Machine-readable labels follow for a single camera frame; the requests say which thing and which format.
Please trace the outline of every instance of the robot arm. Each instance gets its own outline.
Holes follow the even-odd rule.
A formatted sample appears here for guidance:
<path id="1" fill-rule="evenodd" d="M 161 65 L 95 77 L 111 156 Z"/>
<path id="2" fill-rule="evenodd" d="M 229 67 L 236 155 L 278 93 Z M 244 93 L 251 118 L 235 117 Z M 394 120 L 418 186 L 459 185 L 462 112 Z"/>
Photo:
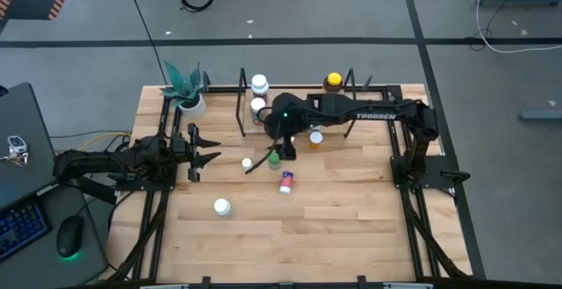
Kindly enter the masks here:
<path id="1" fill-rule="evenodd" d="M 54 159 L 53 176 L 68 181 L 89 173 L 133 174 L 137 179 L 153 182 L 170 179 L 179 163 L 191 163 L 188 178 L 199 181 L 198 168 L 203 168 L 220 155 L 200 155 L 197 147 L 210 148 L 220 145 L 199 137 L 198 128 L 188 125 L 191 141 L 185 141 L 180 133 L 172 134 L 170 145 L 157 135 L 137 140 L 124 152 L 81 152 L 74 149 L 59 154 Z"/>
<path id="2" fill-rule="evenodd" d="M 309 94 L 306 100 L 290 93 L 275 97 L 271 113 L 265 117 L 265 132 L 271 139 L 284 139 L 280 156 L 296 159 L 291 136 L 306 131 L 310 126 L 341 125 L 353 119 L 403 120 L 414 140 L 406 152 L 406 173 L 411 178 L 420 178 L 425 170 L 424 157 L 429 143 L 434 141 L 437 131 L 435 111 L 422 101 L 353 100 L 340 94 Z"/>

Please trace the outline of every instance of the white cable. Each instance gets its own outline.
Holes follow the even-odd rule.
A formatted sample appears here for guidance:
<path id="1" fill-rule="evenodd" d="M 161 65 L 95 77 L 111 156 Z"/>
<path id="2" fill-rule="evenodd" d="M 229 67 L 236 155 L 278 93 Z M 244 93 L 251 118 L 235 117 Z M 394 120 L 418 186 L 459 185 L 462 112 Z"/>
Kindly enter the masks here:
<path id="1" fill-rule="evenodd" d="M 549 50 L 553 50 L 553 49 L 557 49 L 557 48 L 562 48 L 562 45 L 561 46 L 555 46 L 555 47 L 524 48 L 524 49 L 512 50 L 512 51 L 503 51 L 503 50 L 499 50 L 497 48 L 494 48 L 490 45 L 490 43 L 488 43 L 484 34 L 482 34 L 482 30 L 480 28 L 479 12 L 480 12 L 480 0 L 477 0 L 477 2 L 476 2 L 476 25 L 478 26 L 478 32 L 480 33 L 480 37 L 484 40 L 484 43 L 486 43 L 486 45 L 488 47 L 490 47 L 490 49 L 494 52 L 503 53 L 503 54 L 512 54 L 512 53 L 529 52 L 529 51 L 549 51 Z"/>

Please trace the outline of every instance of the green plant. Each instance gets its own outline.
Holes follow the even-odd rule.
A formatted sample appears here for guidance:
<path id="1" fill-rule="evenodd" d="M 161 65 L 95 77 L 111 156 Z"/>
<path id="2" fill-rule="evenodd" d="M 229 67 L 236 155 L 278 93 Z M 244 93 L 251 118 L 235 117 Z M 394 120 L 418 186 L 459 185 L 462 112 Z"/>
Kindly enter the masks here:
<path id="1" fill-rule="evenodd" d="M 174 99 L 172 105 L 179 106 L 185 102 L 192 103 L 196 99 L 198 100 L 199 92 L 206 87 L 206 79 L 204 81 L 204 86 L 201 86 L 199 63 L 197 64 L 197 68 L 188 76 L 183 76 L 179 70 L 167 61 L 165 63 L 166 69 L 168 70 L 169 81 L 172 86 L 163 88 L 162 93 L 166 97 Z"/>

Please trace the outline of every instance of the yellow cable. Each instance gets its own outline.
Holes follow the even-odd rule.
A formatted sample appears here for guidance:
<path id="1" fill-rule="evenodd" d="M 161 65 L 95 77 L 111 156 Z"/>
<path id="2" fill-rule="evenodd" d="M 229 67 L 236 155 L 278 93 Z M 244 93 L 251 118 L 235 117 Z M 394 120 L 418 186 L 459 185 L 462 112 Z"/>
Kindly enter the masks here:
<path id="1" fill-rule="evenodd" d="M 87 142 L 86 144 L 82 145 L 81 148 L 79 148 L 78 150 L 83 151 L 85 148 L 87 148 L 91 143 L 101 140 L 103 138 L 106 138 L 108 136 L 112 136 L 112 135 L 125 135 L 125 136 L 131 136 L 131 134 L 127 134 L 127 133 L 110 133 L 110 134 L 104 134 L 104 135 L 99 135 L 98 137 L 93 138 L 92 140 L 90 140 L 89 142 Z"/>

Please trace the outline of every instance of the blue backlit keyboard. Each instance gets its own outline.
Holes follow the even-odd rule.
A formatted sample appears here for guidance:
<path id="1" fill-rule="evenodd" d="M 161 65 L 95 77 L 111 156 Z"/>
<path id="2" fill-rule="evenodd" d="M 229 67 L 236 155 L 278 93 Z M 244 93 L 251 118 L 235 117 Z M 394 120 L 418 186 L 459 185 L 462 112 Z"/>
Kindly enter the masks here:
<path id="1" fill-rule="evenodd" d="M 36 198 L 0 211 L 0 261 L 49 231 Z"/>

